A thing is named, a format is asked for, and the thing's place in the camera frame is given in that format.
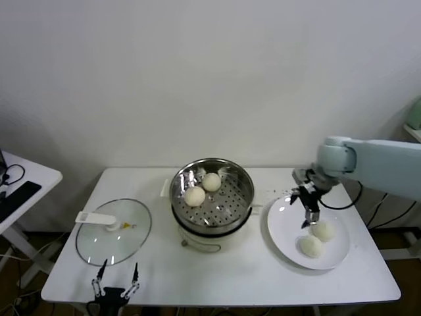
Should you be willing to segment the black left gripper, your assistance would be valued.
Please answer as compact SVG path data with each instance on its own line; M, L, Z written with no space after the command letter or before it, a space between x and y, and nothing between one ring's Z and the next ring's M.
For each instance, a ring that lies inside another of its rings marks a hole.
M101 268L99 269L96 277L91 281L93 291L95 294L95 303L102 305L126 305L127 298L131 298L140 287L138 264L134 267L132 283L128 289L105 287L103 289L101 281L107 266L107 259L104 260Z

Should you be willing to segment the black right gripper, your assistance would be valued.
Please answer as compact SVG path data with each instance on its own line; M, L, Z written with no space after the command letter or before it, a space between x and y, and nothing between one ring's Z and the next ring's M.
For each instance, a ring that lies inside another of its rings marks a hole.
M304 229L311 225L316 224L320 218L320 208L318 200L320 198L319 191L311 184L299 185L298 190L293 190L290 195L290 204L294 204L297 199L301 200L305 208L305 220L301 225Z

